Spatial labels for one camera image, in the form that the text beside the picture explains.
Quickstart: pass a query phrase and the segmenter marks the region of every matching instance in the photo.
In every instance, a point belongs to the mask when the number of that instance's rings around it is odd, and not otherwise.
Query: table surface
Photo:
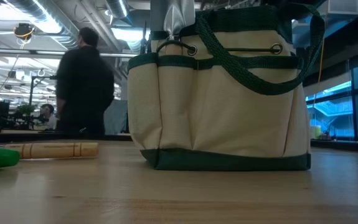
[[[1,169],[0,223],[358,223],[358,153],[313,149],[302,172],[181,172],[105,141],[98,159]]]

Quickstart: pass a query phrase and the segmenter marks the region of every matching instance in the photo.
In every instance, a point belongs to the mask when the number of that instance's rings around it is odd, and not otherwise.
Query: green bag handle
[[[223,68],[236,79],[236,81],[256,93],[262,95],[280,95],[294,90],[303,82],[304,78],[306,78],[319,56],[324,38],[325,23],[314,6],[291,3],[278,11],[279,15],[285,19],[296,19],[298,15],[305,13],[311,13],[313,15],[310,23],[311,43],[304,59],[304,68],[296,78],[283,83],[265,81],[242,67],[238,60],[235,60],[234,57],[224,49],[210,28],[208,18],[212,13],[213,11],[209,11],[201,14],[195,25],[195,30],[208,51],[217,60],[220,60]]]

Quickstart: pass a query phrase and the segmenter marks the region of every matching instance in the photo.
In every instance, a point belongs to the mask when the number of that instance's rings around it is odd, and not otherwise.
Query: metal grommet
[[[279,50],[277,52],[271,52],[272,54],[280,54],[282,51],[283,51],[283,46],[281,44],[273,44],[271,47],[270,47],[271,50]]]
[[[190,48],[187,49],[187,54],[194,56],[198,51],[198,48],[195,45],[190,45]]]

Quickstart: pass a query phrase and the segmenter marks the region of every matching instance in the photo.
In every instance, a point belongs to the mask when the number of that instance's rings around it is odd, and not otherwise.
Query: dark hair
[[[41,106],[41,108],[45,108],[45,107],[49,108],[50,113],[54,112],[54,107],[51,104],[46,103],[46,104]]]
[[[79,36],[82,37],[83,41],[93,47],[97,47],[98,44],[98,34],[91,28],[85,27],[80,29]]]

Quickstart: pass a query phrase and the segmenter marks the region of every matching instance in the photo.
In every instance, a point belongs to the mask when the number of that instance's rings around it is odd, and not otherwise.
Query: beige tote bag
[[[297,57],[291,20],[310,13]],[[301,82],[321,49],[324,21],[309,5],[197,13],[181,42],[151,34],[129,62],[130,133],[155,169],[306,170],[309,119]],[[169,44],[182,55],[165,55]]]

